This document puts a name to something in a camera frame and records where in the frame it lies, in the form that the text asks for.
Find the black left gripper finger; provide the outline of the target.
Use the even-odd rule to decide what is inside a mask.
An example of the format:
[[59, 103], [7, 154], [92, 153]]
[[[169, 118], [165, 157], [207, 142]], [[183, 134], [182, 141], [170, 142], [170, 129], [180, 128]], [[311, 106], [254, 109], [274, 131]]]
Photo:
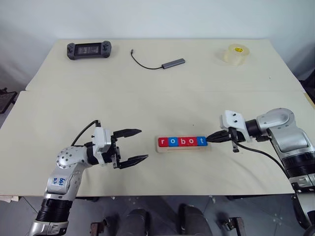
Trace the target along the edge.
[[147, 154], [146, 155], [139, 155], [139, 156], [130, 157], [128, 160], [119, 163], [119, 169], [125, 169], [125, 168], [128, 168], [128, 167], [135, 166], [138, 163], [140, 163], [143, 160], [145, 160], [147, 157], [149, 157]]
[[142, 130], [140, 129], [123, 129], [119, 131], [114, 131], [112, 137], [116, 140], [121, 137], [124, 137], [124, 138], [131, 137], [141, 132]]

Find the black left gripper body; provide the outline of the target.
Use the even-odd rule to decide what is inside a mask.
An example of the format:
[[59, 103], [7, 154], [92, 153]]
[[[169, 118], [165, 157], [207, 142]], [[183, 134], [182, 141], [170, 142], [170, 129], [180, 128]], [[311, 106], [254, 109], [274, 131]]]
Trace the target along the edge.
[[116, 145], [117, 138], [112, 135], [111, 136], [111, 146], [109, 147], [107, 152], [102, 153], [102, 158], [105, 164], [112, 163], [113, 168], [120, 169], [121, 168], [121, 155], [119, 147]]

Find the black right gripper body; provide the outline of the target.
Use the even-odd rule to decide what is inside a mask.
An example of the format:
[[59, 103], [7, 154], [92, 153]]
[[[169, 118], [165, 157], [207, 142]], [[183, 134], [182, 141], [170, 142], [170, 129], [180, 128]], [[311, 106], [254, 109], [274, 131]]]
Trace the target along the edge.
[[228, 134], [232, 141], [236, 141], [238, 143], [246, 141], [244, 135], [240, 131], [237, 131], [237, 129], [234, 127], [228, 128]]

